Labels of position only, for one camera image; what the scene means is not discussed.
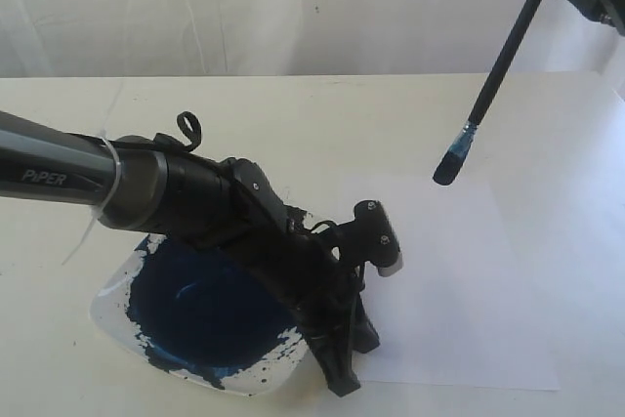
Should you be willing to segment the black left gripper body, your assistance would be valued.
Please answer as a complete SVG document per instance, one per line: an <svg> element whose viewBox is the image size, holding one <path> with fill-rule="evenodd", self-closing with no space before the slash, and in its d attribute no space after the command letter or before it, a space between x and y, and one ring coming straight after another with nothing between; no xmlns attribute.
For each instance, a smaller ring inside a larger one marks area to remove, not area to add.
<svg viewBox="0 0 625 417"><path fill-rule="evenodd" d="M360 326L362 280L331 258L331 234L313 233L304 212L285 205L261 168L247 160L167 157L159 232L196 249L227 252L314 338Z"/></svg>

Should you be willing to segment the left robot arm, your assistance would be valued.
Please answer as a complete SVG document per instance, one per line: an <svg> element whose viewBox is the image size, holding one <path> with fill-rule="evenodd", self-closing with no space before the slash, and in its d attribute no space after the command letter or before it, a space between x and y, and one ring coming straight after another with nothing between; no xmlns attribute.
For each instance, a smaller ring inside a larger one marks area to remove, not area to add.
<svg viewBox="0 0 625 417"><path fill-rule="evenodd" d="M312 354L336 396L356 391L354 354L380 339L362 302L364 272L388 274L400 249L382 204L345 223L286 204L254 162L195 154L183 138L64 133L1 116L1 193L85 205L144 240L91 307L96 322L151 366L253 396Z"/></svg>

